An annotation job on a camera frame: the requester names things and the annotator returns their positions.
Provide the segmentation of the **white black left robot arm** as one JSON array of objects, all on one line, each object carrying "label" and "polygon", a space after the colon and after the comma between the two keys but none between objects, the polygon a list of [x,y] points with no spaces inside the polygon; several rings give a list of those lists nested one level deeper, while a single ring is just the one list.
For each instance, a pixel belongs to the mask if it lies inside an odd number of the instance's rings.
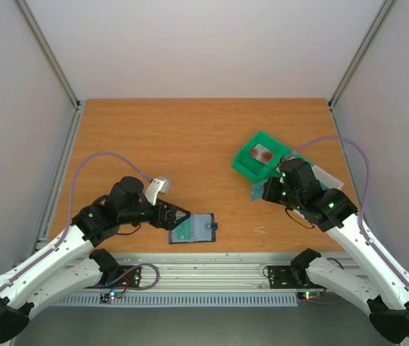
[{"label": "white black left robot arm", "polygon": [[0,344],[21,333],[30,320],[60,298],[83,288],[148,290],[133,278],[143,264],[121,267],[105,249],[105,240],[117,236],[122,225],[138,231],[149,224],[171,232],[198,224],[215,231],[212,214],[189,210],[160,199],[169,182],[156,178],[148,187],[135,177],[124,177],[103,195],[71,216],[63,231],[21,264],[0,275]]}]

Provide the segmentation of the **green teal chip card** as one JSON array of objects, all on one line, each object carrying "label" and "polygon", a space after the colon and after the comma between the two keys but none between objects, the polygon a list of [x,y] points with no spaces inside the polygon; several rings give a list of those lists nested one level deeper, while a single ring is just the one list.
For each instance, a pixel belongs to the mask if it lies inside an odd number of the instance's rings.
[{"label": "green teal chip card", "polygon": [[171,231],[170,241],[174,243],[185,243],[193,240],[193,219],[187,218]]}]

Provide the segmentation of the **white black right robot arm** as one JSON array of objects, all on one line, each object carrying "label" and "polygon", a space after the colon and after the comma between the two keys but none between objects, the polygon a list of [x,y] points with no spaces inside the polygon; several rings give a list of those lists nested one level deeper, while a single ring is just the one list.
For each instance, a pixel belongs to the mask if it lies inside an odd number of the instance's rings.
[{"label": "white black right robot arm", "polygon": [[365,279],[356,277],[306,249],[291,261],[294,282],[333,291],[362,310],[393,344],[409,339],[409,272],[374,236],[348,196],[336,188],[325,189],[307,161],[281,159],[278,169],[279,176],[264,184],[263,199],[300,213],[341,245],[366,274]]}]

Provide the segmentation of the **teal card with stripe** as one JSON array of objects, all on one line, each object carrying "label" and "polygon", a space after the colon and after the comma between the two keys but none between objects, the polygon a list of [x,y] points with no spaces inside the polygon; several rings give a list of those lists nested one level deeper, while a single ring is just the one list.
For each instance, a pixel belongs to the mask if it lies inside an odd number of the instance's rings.
[{"label": "teal card with stripe", "polygon": [[264,192],[264,185],[266,182],[267,180],[264,179],[252,185],[250,195],[251,202],[254,202],[262,198]]}]

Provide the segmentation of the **dark blue card holder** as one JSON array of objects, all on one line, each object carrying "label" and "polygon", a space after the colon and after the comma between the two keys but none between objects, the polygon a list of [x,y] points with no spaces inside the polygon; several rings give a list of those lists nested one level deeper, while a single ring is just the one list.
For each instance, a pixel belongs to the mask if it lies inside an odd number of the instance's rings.
[{"label": "dark blue card holder", "polygon": [[[216,222],[213,213],[192,214],[190,217],[193,219],[193,240],[191,242],[174,244],[193,244],[216,241],[218,223]],[[169,233],[169,244],[173,244],[170,241],[170,234],[171,232]]]}]

